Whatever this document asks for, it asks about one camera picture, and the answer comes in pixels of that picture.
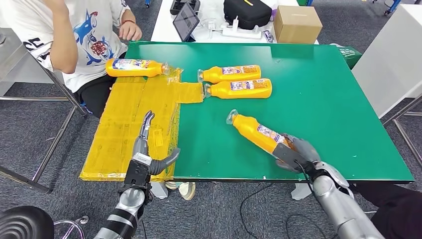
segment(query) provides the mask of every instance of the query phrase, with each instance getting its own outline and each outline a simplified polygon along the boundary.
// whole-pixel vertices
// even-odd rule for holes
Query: cardboard
[[[274,32],[278,43],[314,44],[322,23],[312,6],[278,6]]]

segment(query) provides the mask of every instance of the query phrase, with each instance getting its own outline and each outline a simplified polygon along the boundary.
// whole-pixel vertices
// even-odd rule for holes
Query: person's hand
[[[138,41],[142,37],[142,31],[138,25],[127,21],[120,27],[119,37],[123,40]]]
[[[69,9],[65,4],[65,0],[43,0],[45,5],[53,12],[53,14],[62,14],[69,16]]]

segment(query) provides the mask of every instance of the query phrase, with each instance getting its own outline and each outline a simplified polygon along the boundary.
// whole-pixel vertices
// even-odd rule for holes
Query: plastic bottle
[[[263,78],[249,81],[222,81],[215,85],[204,85],[204,96],[216,96],[221,99],[268,98],[272,92],[270,79]]]
[[[226,123],[232,124],[242,136],[270,154],[272,154],[278,143],[292,148],[286,137],[258,123],[253,117],[239,115],[237,110],[232,110],[228,114]]]
[[[242,81],[261,78],[261,68],[258,65],[218,67],[208,70],[198,70],[198,82],[208,81],[216,84],[220,81]]]
[[[151,60],[135,60],[135,59],[109,59],[105,64],[105,69],[109,76],[147,76],[154,77],[156,75],[170,72],[167,63],[158,63]]]

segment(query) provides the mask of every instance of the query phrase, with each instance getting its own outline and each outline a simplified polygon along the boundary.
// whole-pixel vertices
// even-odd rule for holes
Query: bracelet
[[[121,24],[123,25],[123,24],[125,24],[125,23],[127,23],[127,22],[132,22],[133,24],[136,24],[136,22],[134,22],[134,21],[132,21],[132,20],[125,20],[124,22],[122,22]]]

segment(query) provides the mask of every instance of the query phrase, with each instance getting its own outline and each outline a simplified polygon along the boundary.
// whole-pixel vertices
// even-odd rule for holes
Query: metal frame
[[[79,219],[76,219],[74,221],[72,220],[59,220],[54,222],[54,225],[59,225],[59,224],[70,224],[70,228],[67,230],[66,234],[62,237],[62,239],[67,239],[70,236],[70,233],[73,231],[74,228],[76,228],[79,232],[79,237],[81,239],[85,239],[85,234],[84,234],[84,230],[82,229],[82,227],[79,225],[83,225],[86,224],[88,222],[89,218],[88,216],[82,216]]]
[[[23,58],[25,54],[28,54],[23,45],[21,45],[18,50],[16,50],[13,54],[13,58],[16,59],[13,65],[8,65],[7,68],[0,69],[0,75],[3,73],[3,76],[6,76],[17,64],[18,62]],[[76,101],[76,99],[68,92],[68,90],[65,88],[65,86],[60,82],[60,80],[57,78],[56,75],[54,75],[51,71],[45,69],[41,66],[41,64],[35,59],[35,61],[40,65],[40,67],[44,70],[44,72],[47,74],[47,76],[53,81],[53,83],[60,89],[60,91],[66,96],[63,98],[60,97],[54,97],[54,98],[23,98],[23,97],[5,97],[1,96],[0,100],[6,100],[6,101],[70,101],[73,106],[71,110],[69,111],[68,115],[66,116],[65,121],[63,122],[62,126],[59,129],[59,132],[57,133],[56,137],[54,137],[53,142],[51,143],[46,155],[44,156],[44,159],[41,161],[40,166],[38,167],[36,173],[32,177],[32,179],[28,179],[18,173],[15,173],[7,168],[4,168],[0,166],[0,174],[3,176],[6,176],[16,182],[19,182],[21,184],[27,185],[31,188],[35,188],[41,192],[48,193],[50,192],[50,188],[45,187],[38,183],[42,173],[45,170],[45,167],[47,166],[48,162],[51,159],[51,156],[53,155],[54,150],[56,149],[58,143],[60,142],[61,137],[63,136],[64,131],[67,128],[67,125],[70,122],[70,119],[72,118],[72,115],[75,111],[78,111],[82,116],[86,115],[85,110],[79,105],[79,103]]]
[[[422,166],[422,157],[421,157],[421,155],[416,150],[416,148],[413,145],[412,141],[410,140],[408,134],[406,133],[406,131],[403,129],[402,125],[399,122],[399,118],[401,116],[403,116],[403,115],[405,115],[405,116],[419,116],[419,117],[422,117],[422,113],[420,113],[420,112],[411,112],[410,111],[415,106],[417,106],[419,103],[422,103],[422,95],[418,96],[412,102],[410,102],[409,104],[407,104],[404,108],[402,108],[397,113],[395,113],[392,117],[390,117],[387,121],[385,121],[383,123],[383,125],[386,125],[386,124],[388,124],[391,121],[396,125],[396,127],[399,130],[400,134],[403,136],[406,144],[408,145],[408,147],[412,151],[412,153],[415,156],[415,158],[418,160],[419,164]]]

